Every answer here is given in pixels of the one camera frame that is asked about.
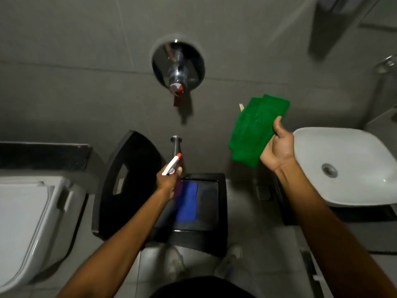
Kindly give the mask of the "person's left hand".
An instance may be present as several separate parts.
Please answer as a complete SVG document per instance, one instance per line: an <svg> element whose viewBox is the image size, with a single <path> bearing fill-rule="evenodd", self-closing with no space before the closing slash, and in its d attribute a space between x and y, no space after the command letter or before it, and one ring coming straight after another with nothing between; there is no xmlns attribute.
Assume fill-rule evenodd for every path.
<svg viewBox="0 0 397 298"><path fill-rule="evenodd" d="M170 201L173 198L178 197L181 193L182 190L181 175L183 169L182 167L178 166L174 171L174 173L163 175L162 172L164 171L164 169L165 167L163 167L161 171L157 173L156 191L161 192L162 195L165 197L166 201Z"/></svg>

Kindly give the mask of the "white spray bottle red nozzle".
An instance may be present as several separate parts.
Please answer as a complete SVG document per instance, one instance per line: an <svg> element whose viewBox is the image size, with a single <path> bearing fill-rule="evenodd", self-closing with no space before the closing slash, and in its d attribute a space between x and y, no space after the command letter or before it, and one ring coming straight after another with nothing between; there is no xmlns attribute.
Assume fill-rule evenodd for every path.
<svg viewBox="0 0 397 298"><path fill-rule="evenodd" d="M175 157L173 157L172 160L166 165L166 171L163 173L163 175L172 173L176 166L180 166L181 158L182 158L181 154L178 154Z"/></svg>

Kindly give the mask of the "green microfiber cloth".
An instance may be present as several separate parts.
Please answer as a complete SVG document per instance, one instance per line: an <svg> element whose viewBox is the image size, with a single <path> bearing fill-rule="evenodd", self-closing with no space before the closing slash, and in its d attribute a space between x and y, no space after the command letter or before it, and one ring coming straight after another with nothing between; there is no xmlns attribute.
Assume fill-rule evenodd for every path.
<svg viewBox="0 0 397 298"><path fill-rule="evenodd" d="M228 147L233 161L256 168L267 143L274 135L273 124L283 117L290 101L272 95L253 97L239 114Z"/></svg>

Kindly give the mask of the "blue bag in bin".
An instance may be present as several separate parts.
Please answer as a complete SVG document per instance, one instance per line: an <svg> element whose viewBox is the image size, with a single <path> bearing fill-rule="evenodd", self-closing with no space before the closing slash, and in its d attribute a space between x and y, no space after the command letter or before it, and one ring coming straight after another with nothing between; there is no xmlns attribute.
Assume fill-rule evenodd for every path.
<svg viewBox="0 0 397 298"><path fill-rule="evenodd" d="M187 223L196 220L198 183L181 180L175 189L176 222Z"/></svg>

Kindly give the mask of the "black trash bin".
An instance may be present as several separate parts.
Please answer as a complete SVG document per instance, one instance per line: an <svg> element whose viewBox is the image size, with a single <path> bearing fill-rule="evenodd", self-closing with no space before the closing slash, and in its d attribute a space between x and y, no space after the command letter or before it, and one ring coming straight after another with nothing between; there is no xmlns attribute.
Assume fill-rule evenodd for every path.
<svg viewBox="0 0 397 298"><path fill-rule="evenodd" d="M187 174L198 183L197 214L193 222L176 222L176 200L167 204L147 242L176 245L223 257L227 250L227 189L222 173Z"/></svg>

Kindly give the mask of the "chrome basin drain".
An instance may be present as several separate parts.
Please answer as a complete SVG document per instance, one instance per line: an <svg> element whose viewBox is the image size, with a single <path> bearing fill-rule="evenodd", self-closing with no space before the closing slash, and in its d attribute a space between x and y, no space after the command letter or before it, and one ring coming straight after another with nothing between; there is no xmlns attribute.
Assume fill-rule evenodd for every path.
<svg viewBox="0 0 397 298"><path fill-rule="evenodd" d="M322 171L330 178L336 178L338 176L338 170L333 165L328 163L324 163L322 165Z"/></svg>

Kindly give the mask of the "white ceramic wash basin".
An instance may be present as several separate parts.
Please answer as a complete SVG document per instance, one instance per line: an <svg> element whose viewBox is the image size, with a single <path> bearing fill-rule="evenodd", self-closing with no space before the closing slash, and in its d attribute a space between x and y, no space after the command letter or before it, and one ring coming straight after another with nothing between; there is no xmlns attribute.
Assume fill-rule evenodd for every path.
<svg viewBox="0 0 397 298"><path fill-rule="evenodd" d="M295 157L331 206L397 205L397 160L374 135L356 129L305 127L294 131ZM326 176L322 165L338 170Z"/></svg>

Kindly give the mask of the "person's left shoe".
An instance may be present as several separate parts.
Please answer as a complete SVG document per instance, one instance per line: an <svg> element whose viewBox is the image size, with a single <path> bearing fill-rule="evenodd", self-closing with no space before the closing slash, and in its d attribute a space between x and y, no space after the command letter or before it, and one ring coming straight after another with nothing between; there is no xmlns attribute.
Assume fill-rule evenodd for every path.
<svg viewBox="0 0 397 298"><path fill-rule="evenodd" d="M174 245L164 246L163 271L169 283L178 282L187 278L183 255Z"/></svg>

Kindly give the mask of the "person's right shoe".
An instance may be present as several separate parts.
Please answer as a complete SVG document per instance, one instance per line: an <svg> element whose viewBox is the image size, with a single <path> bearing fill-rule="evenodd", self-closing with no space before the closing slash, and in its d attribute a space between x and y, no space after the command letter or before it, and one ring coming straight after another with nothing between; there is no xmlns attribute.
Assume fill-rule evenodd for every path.
<svg viewBox="0 0 397 298"><path fill-rule="evenodd" d="M239 244L232 244L225 257L220 261L214 270L214 276L221 279L228 279L231 277L232 272L236 268L237 261L243 256L242 247Z"/></svg>

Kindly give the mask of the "black basin counter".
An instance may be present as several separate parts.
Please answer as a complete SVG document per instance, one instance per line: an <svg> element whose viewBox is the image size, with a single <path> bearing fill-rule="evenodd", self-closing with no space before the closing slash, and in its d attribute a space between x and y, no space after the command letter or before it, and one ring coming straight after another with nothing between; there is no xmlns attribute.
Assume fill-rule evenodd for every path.
<svg viewBox="0 0 397 298"><path fill-rule="evenodd" d="M298 222L278 177L272 173L270 193L277 201L281 218L286 226L297 226ZM333 207L330 209L345 223L390 222L397 221L397 214L391 205L370 207Z"/></svg>

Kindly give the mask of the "person's black shirt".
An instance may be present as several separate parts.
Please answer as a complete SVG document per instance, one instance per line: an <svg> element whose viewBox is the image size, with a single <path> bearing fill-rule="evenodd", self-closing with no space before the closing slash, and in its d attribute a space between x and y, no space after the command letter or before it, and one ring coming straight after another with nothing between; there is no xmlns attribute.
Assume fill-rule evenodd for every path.
<svg viewBox="0 0 397 298"><path fill-rule="evenodd" d="M173 282L150 298L256 298L231 282L215 276L199 276Z"/></svg>

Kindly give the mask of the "chrome basin faucet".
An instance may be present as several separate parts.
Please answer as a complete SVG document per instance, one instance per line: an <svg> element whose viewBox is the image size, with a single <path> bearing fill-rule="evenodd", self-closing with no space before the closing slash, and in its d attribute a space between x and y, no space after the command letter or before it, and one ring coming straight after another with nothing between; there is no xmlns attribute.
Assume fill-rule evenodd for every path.
<svg viewBox="0 0 397 298"><path fill-rule="evenodd" d="M397 54L383 59L375 66L377 74L393 74L397 76Z"/></svg>

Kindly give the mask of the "black stone ledge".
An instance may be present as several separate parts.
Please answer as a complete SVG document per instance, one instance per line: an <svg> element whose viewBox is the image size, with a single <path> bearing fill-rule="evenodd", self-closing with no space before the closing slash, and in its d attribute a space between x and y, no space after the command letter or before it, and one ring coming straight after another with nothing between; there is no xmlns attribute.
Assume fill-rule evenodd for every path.
<svg viewBox="0 0 397 298"><path fill-rule="evenodd" d="M84 171L92 146L0 141L0 169Z"/></svg>

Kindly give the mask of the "white toilet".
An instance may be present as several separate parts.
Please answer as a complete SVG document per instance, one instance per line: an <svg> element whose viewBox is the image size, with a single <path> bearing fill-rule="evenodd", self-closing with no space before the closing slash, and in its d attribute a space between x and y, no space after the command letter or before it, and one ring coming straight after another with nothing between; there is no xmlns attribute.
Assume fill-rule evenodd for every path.
<svg viewBox="0 0 397 298"><path fill-rule="evenodd" d="M67 258L86 197L63 176L0 176L0 294Z"/></svg>

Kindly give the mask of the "chrome wall pipe stub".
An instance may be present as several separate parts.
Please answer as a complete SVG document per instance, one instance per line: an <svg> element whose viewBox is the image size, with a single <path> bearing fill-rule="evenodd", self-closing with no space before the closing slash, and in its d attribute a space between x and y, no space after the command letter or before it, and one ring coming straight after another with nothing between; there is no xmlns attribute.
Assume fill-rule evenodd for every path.
<svg viewBox="0 0 397 298"><path fill-rule="evenodd" d="M170 138L172 142L172 158L178 154L181 154L181 142L182 138L178 135L174 135Z"/></svg>

